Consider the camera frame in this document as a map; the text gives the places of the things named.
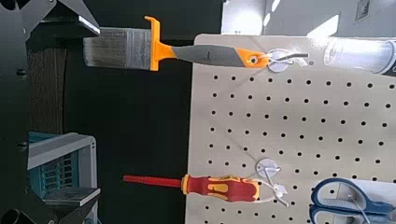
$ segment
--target black metal frame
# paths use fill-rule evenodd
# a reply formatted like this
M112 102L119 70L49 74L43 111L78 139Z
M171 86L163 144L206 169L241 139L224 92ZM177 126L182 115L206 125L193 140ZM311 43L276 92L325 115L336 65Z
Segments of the black metal frame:
M15 8L3 7L5 2L15 4ZM32 192L27 172L30 87L25 42L59 3L98 27L82 0L31 0L21 9L14 0L0 0L1 224L82 223L98 199L82 207L45 205ZM90 30L86 35L97 34Z

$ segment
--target white pegboard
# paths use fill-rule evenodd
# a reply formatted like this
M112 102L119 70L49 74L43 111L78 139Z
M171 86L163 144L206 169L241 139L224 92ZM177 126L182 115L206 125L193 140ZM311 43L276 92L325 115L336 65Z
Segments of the white pegboard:
M323 179L395 182L396 78L325 66L327 43L285 36L197 37L196 45L309 52L311 65L293 65L281 74L194 65L189 174L257 177L255 163L268 157L282 168L274 180L288 189L284 199L291 206L188 195L186 223L306 223L311 190ZM337 190L329 189L327 197L335 198Z

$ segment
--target paint brush handle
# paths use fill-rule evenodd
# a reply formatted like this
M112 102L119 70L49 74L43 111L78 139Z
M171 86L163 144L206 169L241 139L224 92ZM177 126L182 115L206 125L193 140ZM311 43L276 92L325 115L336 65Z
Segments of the paint brush handle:
M246 68L263 68L268 64L268 58L264 53L248 49L236 49L215 45L195 45L171 48L176 58L191 63Z

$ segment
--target orange handle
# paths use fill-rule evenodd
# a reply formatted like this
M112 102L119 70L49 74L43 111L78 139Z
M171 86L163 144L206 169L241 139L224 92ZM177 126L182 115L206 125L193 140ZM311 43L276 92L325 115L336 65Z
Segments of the orange handle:
M192 177L185 175L181 181L184 194L198 193L213 196L226 202L255 202L260 197L260 186L255 180L234 175L223 177Z

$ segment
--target wall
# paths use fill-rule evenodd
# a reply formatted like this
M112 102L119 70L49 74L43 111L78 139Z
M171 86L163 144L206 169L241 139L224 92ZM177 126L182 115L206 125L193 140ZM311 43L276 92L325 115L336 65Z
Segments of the wall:
M274 0L267 1L266 13ZM355 22L359 0L280 0L271 20L264 28L266 35L307 35L329 18L340 14L337 36L395 36L392 14L395 0L372 0L369 16Z
M230 0L224 4L221 33L261 35L266 0Z

